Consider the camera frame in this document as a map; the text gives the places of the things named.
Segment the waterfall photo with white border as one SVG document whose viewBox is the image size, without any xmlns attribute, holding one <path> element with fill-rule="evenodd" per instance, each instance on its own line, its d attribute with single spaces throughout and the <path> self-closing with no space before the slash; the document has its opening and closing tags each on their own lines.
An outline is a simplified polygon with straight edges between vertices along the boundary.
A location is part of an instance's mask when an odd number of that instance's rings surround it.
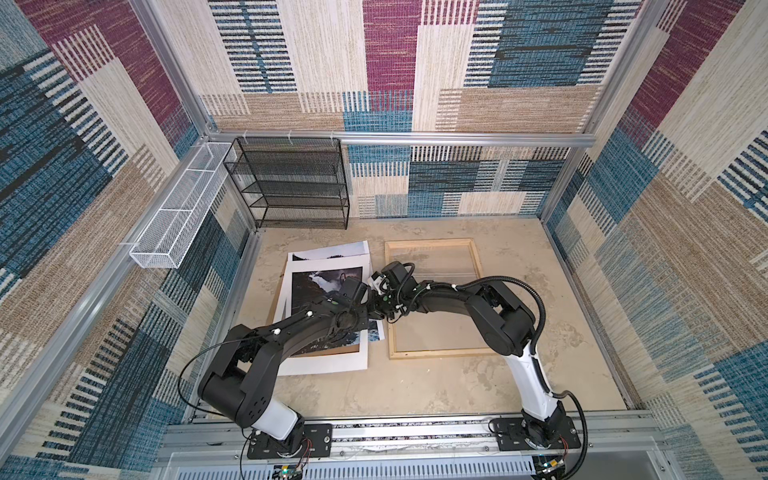
<svg viewBox="0 0 768 480">
<path fill-rule="evenodd" d="M 296 313 L 306 302 L 341 289 L 348 278 L 363 279 L 364 256 L 321 261 L 304 261 L 285 267 L 281 302 L 274 323 Z M 285 360 L 281 377 L 362 371 L 368 368 L 369 335 L 377 333 L 373 325 L 340 339 L 321 340 L 301 354 Z"/>
</svg>

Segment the brown cardboard backing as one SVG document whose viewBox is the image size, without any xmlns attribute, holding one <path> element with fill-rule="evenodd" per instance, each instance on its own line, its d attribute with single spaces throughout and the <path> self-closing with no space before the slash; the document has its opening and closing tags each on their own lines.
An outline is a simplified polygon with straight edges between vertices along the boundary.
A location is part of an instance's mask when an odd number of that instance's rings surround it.
<svg viewBox="0 0 768 480">
<path fill-rule="evenodd" d="M 272 300 L 272 303 L 271 303 L 271 306 L 270 306 L 269 313 L 267 315 L 266 325 L 271 325 L 275 321 L 275 315 L 277 314 L 277 310 L 278 310 L 280 302 L 281 302 L 280 298 L 281 298 L 281 293 L 282 293 L 282 285 L 283 285 L 283 281 L 284 281 L 284 276 L 285 276 L 285 270 L 282 270 L 280 275 L 279 275 L 279 277 L 278 277 L 277 288 L 276 288 L 275 295 L 273 297 L 273 300 Z"/>
</svg>

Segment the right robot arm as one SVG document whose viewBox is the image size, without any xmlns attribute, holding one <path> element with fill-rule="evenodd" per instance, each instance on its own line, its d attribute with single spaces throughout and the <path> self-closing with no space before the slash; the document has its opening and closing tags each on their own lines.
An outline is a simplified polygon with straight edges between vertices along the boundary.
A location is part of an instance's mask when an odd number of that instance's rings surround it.
<svg viewBox="0 0 768 480">
<path fill-rule="evenodd" d="M 534 449 L 560 438 L 567 415 L 551 389 L 537 354 L 546 324 L 540 295 L 525 282 L 490 276 L 456 285 L 413 278 L 415 266 L 394 261 L 369 279 L 370 312 L 391 323 L 412 312 L 448 312 L 473 321 L 486 345 L 504 357 L 522 400 L 525 440 Z"/>
</svg>

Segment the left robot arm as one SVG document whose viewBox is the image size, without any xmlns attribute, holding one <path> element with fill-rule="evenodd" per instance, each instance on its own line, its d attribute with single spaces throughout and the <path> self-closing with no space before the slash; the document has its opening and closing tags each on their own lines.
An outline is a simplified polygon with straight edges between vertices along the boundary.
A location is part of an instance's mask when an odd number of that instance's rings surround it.
<svg viewBox="0 0 768 480">
<path fill-rule="evenodd" d="M 356 278 L 309 301 L 273 325 L 233 327 L 203 374 L 197 393 L 218 413 L 245 429 L 268 435 L 284 453 L 305 442 L 304 419 L 273 396 L 281 364 L 317 342 L 368 327 L 377 294 Z"/>
</svg>

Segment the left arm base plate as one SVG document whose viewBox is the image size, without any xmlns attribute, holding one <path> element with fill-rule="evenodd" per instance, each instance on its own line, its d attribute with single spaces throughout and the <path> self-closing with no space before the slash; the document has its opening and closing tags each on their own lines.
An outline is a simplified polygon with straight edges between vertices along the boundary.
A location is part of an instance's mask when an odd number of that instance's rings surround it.
<svg viewBox="0 0 768 480">
<path fill-rule="evenodd" d="M 299 423 L 285 440 L 277 440 L 265 432 L 258 433 L 248 443 L 248 460 L 327 458 L 333 440 L 331 423 Z"/>
</svg>

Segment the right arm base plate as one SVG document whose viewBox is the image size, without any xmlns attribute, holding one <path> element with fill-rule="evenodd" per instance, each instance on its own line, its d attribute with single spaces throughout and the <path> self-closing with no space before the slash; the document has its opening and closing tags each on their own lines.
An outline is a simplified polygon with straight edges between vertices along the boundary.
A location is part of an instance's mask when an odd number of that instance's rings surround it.
<svg viewBox="0 0 768 480">
<path fill-rule="evenodd" d="M 543 422 L 533 417 L 497 417 L 488 423 L 501 451 L 578 450 L 582 440 L 568 417 Z"/>
</svg>

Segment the white mesh wall basket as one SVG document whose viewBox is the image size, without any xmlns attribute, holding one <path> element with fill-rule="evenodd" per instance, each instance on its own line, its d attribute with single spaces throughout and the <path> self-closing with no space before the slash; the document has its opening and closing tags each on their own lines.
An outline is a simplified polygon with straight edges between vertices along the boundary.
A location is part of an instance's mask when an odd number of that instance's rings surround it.
<svg viewBox="0 0 768 480">
<path fill-rule="evenodd" d="M 143 269 L 177 269 L 227 178 L 231 145 L 209 142 L 192 157 L 130 251 Z"/>
</svg>

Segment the aluminium front rail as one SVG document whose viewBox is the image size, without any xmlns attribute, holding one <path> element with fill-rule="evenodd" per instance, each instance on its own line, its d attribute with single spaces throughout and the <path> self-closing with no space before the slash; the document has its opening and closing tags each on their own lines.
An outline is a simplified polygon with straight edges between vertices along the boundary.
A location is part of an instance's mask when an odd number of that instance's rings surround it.
<svg viewBox="0 0 768 480">
<path fill-rule="evenodd" d="M 567 443 L 550 450 L 503 446 L 492 414 L 329 418 L 314 455 L 248 458 L 246 433 L 230 423 L 171 426 L 153 479 L 529 479 L 548 460 L 579 456 Z M 586 416 L 587 458 L 578 479 L 680 479 L 682 473 L 647 411 Z"/>
</svg>

